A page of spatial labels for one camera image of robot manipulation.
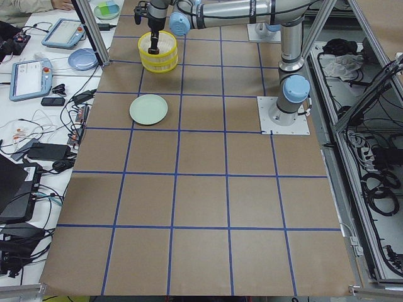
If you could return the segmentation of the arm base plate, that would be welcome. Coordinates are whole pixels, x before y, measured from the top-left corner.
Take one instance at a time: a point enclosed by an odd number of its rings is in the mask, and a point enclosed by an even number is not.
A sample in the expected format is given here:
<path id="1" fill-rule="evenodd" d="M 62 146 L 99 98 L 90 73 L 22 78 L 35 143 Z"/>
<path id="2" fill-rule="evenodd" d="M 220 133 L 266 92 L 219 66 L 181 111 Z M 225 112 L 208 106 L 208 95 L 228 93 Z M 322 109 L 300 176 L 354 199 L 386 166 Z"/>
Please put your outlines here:
<path id="1" fill-rule="evenodd" d="M 277 97 L 258 96 L 258 113 L 263 135 L 310 135 L 304 108 L 284 113 L 277 107 Z"/>
<path id="2" fill-rule="evenodd" d="M 248 38 L 254 43 L 281 43 L 281 26 L 256 23 L 247 25 Z"/>

